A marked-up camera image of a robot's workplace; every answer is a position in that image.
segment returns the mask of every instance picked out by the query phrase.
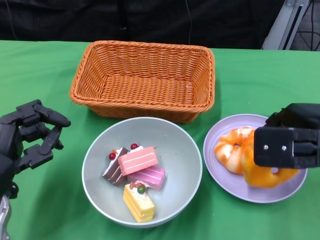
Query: green tablecloth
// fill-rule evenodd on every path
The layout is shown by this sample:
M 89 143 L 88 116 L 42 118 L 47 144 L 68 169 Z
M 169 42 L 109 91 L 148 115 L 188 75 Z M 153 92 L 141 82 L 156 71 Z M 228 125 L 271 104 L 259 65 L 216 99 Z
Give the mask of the green tablecloth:
M 87 200 L 81 168 L 94 139 L 119 119 L 101 118 L 72 103 L 68 92 L 87 43 L 0 41 L 0 115 L 34 99 L 70 118 L 62 151 L 15 177 L 11 200 L 12 240 L 315 240 L 320 238 L 320 169 L 311 169 L 301 189 L 287 200 L 254 204 L 237 199 L 210 177 L 187 208 L 151 229 L 118 225 Z M 320 103 L 320 54 L 301 51 L 213 49 L 216 96 L 213 108 L 182 127 L 201 153 L 209 129 L 243 113 L 269 116 L 292 102 Z

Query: metal robot arm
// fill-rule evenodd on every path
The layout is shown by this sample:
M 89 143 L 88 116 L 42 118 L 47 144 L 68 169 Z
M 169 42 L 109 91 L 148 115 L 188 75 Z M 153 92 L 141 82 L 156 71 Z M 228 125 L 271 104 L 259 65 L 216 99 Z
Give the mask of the metal robot arm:
M 254 162 L 262 167 L 320 167 L 320 104 L 292 103 L 254 133 Z
M 45 123 L 54 125 L 53 129 Z M 59 137 L 62 129 L 70 125 L 69 119 L 44 107 L 40 100 L 18 106 L 16 111 L 0 117 L 0 240 L 10 239 L 6 230 L 11 215 L 9 199 L 15 199 L 19 192 L 14 176 L 53 159 L 52 149 L 63 149 Z M 43 139 L 41 145 L 24 150 L 23 141 L 31 143 L 38 139 Z

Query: orange wicker basket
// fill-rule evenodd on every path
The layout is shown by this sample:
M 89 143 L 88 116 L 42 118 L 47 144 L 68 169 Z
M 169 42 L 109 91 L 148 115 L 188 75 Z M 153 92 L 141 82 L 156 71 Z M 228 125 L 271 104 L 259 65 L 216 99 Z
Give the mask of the orange wicker basket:
M 214 104 L 214 68 L 213 53 L 202 46 L 96 41 L 69 96 L 103 117 L 190 123 Z

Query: donut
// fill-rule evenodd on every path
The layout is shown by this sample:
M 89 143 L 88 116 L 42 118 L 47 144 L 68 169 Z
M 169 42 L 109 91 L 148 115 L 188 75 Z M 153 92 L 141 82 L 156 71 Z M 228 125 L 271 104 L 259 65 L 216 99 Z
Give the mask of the donut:
M 243 176 L 248 185 L 257 188 L 274 188 L 289 179 L 293 178 L 298 172 L 298 169 L 278 168 L 276 173 L 272 173 L 271 167 L 263 167 L 255 164 L 254 161 L 254 144 L 248 147 L 241 158 L 243 168 Z
M 233 129 L 223 135 L 214 148 L 216 159 L 234 174 L 243 175 L 244 173 L 241 158 L 254 143 L 254 135 L 251 133 L 254 133 L 251 127 Z

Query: purple plate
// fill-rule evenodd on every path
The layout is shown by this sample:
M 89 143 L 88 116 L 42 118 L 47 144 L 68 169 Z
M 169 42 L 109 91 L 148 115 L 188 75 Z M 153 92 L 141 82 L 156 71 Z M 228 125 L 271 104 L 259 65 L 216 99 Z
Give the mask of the purple plate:
M 304 183 L 307 169 L 281 185 L 272 188 L 249 186 L 242 175 L 228 171 L 215 157 L 214 149 L 222 135 L 232 129 L 252 127 L 254 129 L 265 124 L 266 117 L 255 114 L 238 114 L 226 117 L 217 122 L 207 133 L 203 144 L 203 156 L 206 168 L 213 179 L 230 194 L 253 203 L 268 204 L 279 202 L 293 195 Z

